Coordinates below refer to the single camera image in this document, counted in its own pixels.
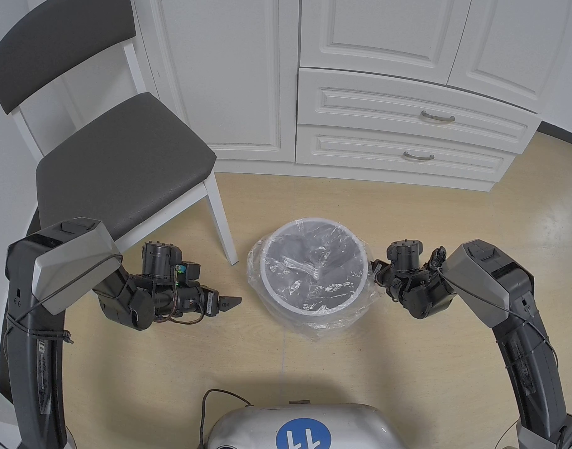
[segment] chair backrest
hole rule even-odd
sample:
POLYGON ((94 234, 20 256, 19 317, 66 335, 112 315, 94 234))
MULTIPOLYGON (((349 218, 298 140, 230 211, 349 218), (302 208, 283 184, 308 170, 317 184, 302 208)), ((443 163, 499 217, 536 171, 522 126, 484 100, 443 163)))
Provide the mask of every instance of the chair backrest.
POLYGON ((131 0, 46 0, 0 42, 1 107, 9 114, 58 76, 135 35, 131 0))

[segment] chair leg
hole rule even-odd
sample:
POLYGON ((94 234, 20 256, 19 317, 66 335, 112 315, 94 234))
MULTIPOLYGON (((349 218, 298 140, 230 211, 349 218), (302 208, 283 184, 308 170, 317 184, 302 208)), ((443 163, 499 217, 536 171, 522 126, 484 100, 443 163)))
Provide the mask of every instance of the chair leg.
POLYGON ((207 190, 207 203, 209 204, 209 209, 213 216, 215 229, 217 229, 217 233, 220 236, 222 248, 224 249, 226 258, 230 261, 230 264, 235 265, 238 262, 238 255, 236 254, 234 241, 232 241, 232 235, 230 233, 230 228, 228 227, 228 220, 226 219, 224 206, 222 205, 222 199, 220 198, 220 191, 218 190, 217 182, 215 181, 215 173, 211 171, 211 174, 203 183, 207 190))

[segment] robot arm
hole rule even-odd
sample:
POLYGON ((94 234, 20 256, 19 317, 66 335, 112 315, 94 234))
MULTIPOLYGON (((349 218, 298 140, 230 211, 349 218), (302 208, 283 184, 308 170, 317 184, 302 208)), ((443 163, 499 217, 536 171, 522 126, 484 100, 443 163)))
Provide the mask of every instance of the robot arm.
POLYGON ((19 449, 66 445, 62 344, 72 340, 64 330, 65 310, 91 289, 106 317, 137 330, 154 321, 180 323, 173 318, 184 312, 215 316, 241 302, 201 286, 199 265, 181 258, 177 247, 147 243, 143 274, 129 275, 103 223, 87 218, 63 221, 9 246, 3 345, 19 449))
POLYGON ((391 263, 373 263, 376 282, 418 319, 446 309, 459 294, 496 337, 519 407, 520 448, 568 449, 572 415, 566 413, 556 355, 533 297, 533 276, 479 239, 448 259, 440 247, 420 268, 422 250, 417 240, 392 243, 391 263))

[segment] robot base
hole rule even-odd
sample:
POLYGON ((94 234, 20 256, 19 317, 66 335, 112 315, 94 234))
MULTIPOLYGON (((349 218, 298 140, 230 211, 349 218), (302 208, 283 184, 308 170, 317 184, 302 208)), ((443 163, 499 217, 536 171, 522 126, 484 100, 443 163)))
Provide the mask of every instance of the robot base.
POLYGON ((207 449, 407 449, 376 409, 363 404, 245 407, 223 416, 207 449))

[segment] drawer handle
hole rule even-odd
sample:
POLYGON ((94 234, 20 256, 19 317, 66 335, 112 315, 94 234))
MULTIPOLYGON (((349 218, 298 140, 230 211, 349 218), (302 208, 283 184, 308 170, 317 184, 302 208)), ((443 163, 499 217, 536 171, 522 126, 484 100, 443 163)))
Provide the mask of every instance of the drawer handle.
POLYGON ((412 158, 413 160, 420 160, 420 161, 429 161, 435 158, 435 156, 433 156, 432 154, 430 154, 429 156, 415 156, 414 154, 410 154, 409 152, 404 152, 402 156, 406 156, 407 158, 412 158))
POLYGON ((443 123, 452 123, 456 118, 454 116, 446 117, 446 116, 437 116, 437 115, 430 115, 425 110, 421 112, 421 116, 425 118, 429 118, 430 120, 437 120, 443 123))

